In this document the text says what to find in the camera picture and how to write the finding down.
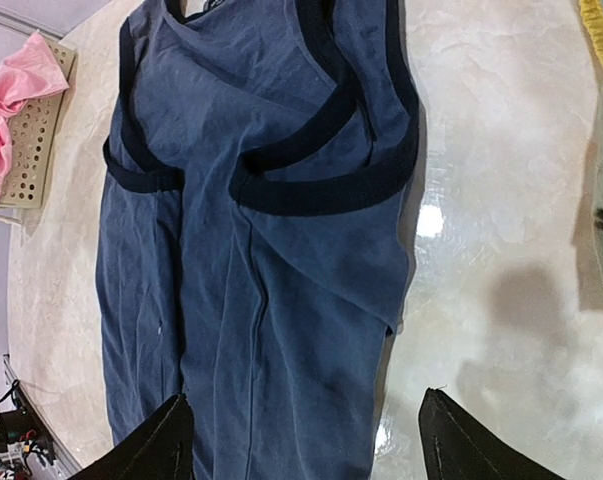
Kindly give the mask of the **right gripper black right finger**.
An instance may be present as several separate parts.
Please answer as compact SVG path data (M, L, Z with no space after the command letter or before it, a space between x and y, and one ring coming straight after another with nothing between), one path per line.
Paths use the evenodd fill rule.
M441 389L426 390L418 426L429 479L561 479L501 441Z

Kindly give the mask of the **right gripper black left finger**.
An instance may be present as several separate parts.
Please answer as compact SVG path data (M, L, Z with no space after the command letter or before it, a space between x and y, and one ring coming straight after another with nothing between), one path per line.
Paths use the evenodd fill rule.
M193 473L194 417L186 396L170 397L105 456L75 480L189 480Z

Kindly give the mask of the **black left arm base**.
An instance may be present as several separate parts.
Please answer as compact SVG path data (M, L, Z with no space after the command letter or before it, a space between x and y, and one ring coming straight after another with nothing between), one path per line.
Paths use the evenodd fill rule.
M43 469L57 460L51 431L27 396L22 382L3 356L8 390L0 398L0 479L33 479L28 461Z

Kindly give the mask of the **beige perforated laundry basket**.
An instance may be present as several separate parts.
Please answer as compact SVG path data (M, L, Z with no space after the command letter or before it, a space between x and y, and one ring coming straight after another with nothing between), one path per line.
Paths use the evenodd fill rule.
M69 69L75 53L47 38L46 41L69 84ZM64 93L29 100L23 110L9 120L12 168L0 190L0 208L38 208L42 204L52 138Z

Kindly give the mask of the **pink garment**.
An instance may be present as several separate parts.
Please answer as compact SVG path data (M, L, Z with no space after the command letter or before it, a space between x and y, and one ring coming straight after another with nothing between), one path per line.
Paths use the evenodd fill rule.
M0 63L0 190L12 168L9 120L29 100L48 98L69 88L66 76L46 38L39 32L28 37L17 52Z

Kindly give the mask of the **yellow folded t-shirt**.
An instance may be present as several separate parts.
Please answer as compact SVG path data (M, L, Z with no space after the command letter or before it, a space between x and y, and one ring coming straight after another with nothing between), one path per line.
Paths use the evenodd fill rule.
M603 66L603 8L600 0L579 0L579 13L595 55Z

